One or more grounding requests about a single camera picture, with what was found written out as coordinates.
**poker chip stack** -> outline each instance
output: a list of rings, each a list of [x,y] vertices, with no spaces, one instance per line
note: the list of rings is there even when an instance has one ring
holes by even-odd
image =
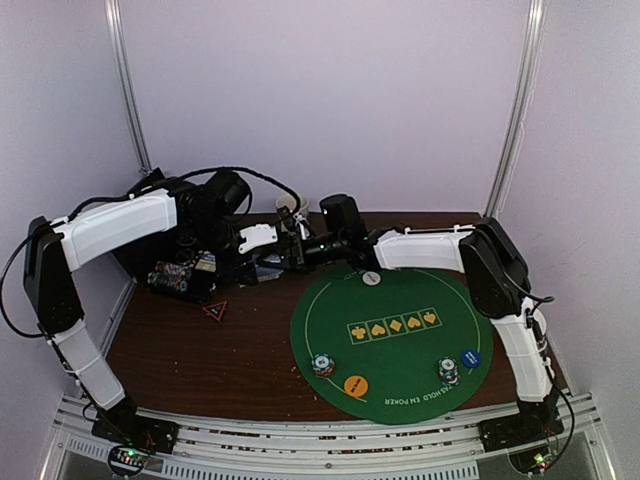
[[[455,387],[460,383],[458,366],[455,360],[445,357],[438,362],[438,374],[445,387]]]
[[[333,358],[326,353],[318,353],[314,356],[311,365],[313,366],[313,373],[316,374],[316,377],[320,378],[330,377],[336,369],[336,363],[333,361]]]

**brown tabletop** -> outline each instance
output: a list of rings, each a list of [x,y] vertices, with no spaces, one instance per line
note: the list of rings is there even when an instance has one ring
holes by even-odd
[[[363,213],[367,227],[441,228],[473,223],[475,213]],[[253,216],[252,222],[260,219]],[[312,223],[319,225],[316,215]],[[257,287],[229,287],[223,323],[199,305],[138,287],[108,362],[139,406],[172,413],[247,420],[353,420],[320,398],[302,377],[290,348],[293,310],[327,268],[285,273]],[[462,275],[456,278],[464,280]],[[460,408],[516,400],[515,379],[494,334],[491,371]]]

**yellow heart symbol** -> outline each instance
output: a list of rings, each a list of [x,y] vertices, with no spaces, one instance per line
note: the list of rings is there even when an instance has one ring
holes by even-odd
[[[353,330],[351,330],[351,335],[356,337],[358,340],[362,340],[366,334],[367,334],[367,331],[362,327],[356,327]]]
[[[387,333],[387,331],[380,325],[376,325],[371,329],[371,333],[373,333],[374,337],[377,337],[378,335],[384,335],[385,333]]]
[[[418,320],[416,317],[411,317],[407,322],[407,325],[409,325],[409,328],[416,328],[421,327],[422,323],[420,323],[420,320]]]
[[[436,316],[433,313],[427,313],[424,317],[424,321],[427,323],[430,323],[431,325],[433,325],[434,323],[436,323]]]

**white wall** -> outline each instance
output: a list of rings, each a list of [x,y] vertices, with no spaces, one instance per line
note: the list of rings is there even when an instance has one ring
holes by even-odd
[[[345,191],[364,210],[481,211],[528,4],[124,0],[151,160],[251,166],[312,207]]]
[[[102,0],[0,0],[0,65],[4,265],[32,218],[120,194],[137,175]],[[21,264],[22,257],[7,280],[6,307],[23,330],[36,332]],[[75,280],[99,341],[125,276],[98,259]],[[34,478],[67,382],[50,347],[0,322],[0,478]]]
[[[553,2],[500,219],[553,294],[550,331],[626,478],[640,457],[640,3]]]

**green poker mat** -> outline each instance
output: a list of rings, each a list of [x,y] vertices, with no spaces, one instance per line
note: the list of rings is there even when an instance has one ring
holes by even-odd
[[[490,322],[475,310],[466,287],[445,272],[380,275],[370,286],[362,274],[340,266],[304,293],[291,322],[291,346],[305,379],[333,406],[382,424],[417,423],[462,405],[489,372]],[[461,361],[470,349],[482,357],[474,369]],[[328,378],[313,372],[318,353],[335,361]],[[443,357],[458,365],[455,387],[439,378]]]

